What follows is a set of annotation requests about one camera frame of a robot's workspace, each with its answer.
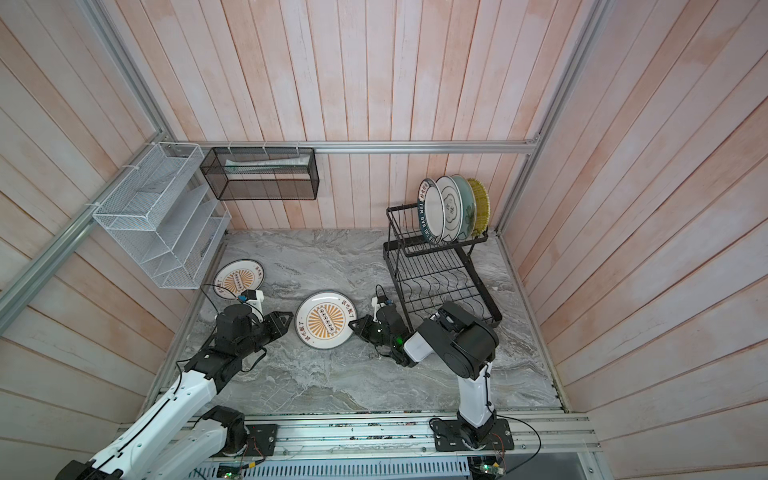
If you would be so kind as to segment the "white plate green lettered rim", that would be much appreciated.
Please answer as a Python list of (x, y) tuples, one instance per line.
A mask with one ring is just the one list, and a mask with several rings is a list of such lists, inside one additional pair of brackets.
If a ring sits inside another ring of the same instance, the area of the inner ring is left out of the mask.
[(445, 228), (444, 202), (436, 182), (430, 178), (423, 179), (419, 185), (417, 213), (425, 240), (432, 244), (440, 242)]

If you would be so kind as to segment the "white plate dark rim characters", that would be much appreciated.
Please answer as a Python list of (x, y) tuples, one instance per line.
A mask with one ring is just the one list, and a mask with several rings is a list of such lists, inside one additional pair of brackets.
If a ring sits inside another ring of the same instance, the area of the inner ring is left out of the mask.
[(466, 235), (463, 227), (463, 201), (456, 182), (449, 176), (442, 176), (436, 184), (443, 200), (444, 229), (441, 239), (446, 242), (463, 241)]

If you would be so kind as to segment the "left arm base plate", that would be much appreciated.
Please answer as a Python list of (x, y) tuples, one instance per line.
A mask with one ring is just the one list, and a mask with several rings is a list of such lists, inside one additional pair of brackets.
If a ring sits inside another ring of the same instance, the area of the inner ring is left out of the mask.
[(266, 458), (274, 455), (278, 424), (247, 424), (246, 446), (243, 455), (246, 458)]

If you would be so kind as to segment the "orange sunburst plate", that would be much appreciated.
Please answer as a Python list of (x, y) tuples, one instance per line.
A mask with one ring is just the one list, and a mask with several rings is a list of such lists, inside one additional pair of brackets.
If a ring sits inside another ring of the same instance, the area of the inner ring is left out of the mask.
[(260, 289), (264, 277), (264, 268), (256, 260), (236, 260), (216, 273), (213, 290), (223, 299), (235, 299), (245, 290)]
[(352, 336), (350, 323), (356, 319), (357, 311), (350, 298), (332, 290), (320, 291), (302, 302), (296, 313), (295, 328), (307, 346), (330, 350)]

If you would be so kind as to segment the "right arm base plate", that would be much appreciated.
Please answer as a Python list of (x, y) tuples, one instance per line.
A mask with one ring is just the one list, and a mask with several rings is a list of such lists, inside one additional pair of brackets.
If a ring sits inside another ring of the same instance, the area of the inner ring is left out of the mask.
[(428, 425), (433, 433), (434, 446), (438, 452), (459, 452), (496, 450), (506, 452), (514, 449), (514, 441), (508, 421), (490, 419), (485, 425), (475, 428), (461, 419), (444, 420), (433, 417)]

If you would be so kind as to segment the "mint green flower plate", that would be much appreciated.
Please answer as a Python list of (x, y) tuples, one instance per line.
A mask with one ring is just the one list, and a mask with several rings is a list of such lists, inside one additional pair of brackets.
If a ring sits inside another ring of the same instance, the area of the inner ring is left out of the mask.
[(461, 226), (458, 241), (469, 240), (476, 222), (476, 201), (468, 180), (461, 175), (452, 175), (461, 199)]

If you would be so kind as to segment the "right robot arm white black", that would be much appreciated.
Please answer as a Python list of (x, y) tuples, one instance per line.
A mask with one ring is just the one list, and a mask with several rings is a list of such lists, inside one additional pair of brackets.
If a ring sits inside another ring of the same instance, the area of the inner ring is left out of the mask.
[(349, 324), (364, 342), (386, 347), (383, 355), (411, 368), (431, 355), (439, 357), (459, 384), (457, 419), (447, 423), (446, 441), (459, 438), (470, 449), (480, 449), (497, 421), (490, 395), (490, 374), (499, 345), (496, 332), (455, 302), (443, 303), (410, 331), (395, 305), (384, 300), (367, 315)]

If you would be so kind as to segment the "yellow woven round plate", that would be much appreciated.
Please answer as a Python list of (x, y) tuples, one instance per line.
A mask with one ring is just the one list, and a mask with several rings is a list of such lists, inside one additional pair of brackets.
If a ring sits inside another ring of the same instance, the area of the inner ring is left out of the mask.
[(490, 199), (486, 187), (477, 179), (469, 178), (475, 200), (475, 224), (472, 231), (474, 237), (483, 234), (490, 223)]

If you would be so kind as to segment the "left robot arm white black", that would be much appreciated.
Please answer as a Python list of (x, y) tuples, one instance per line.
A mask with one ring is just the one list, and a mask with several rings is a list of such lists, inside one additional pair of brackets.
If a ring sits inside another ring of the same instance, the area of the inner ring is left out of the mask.
[(252, 304), (227, 306), (203, 346), (168, 391), (127, 431), (89, 461), (70, 461), (59, 479), (181, 479), (215, 455), (243, 458), (251, 434), (243, 413), (215, 406), (181, 440), (175, 436), (198, 410), (244, 371), (243, 361), (284, 336), (294, 314), (262, 317)]

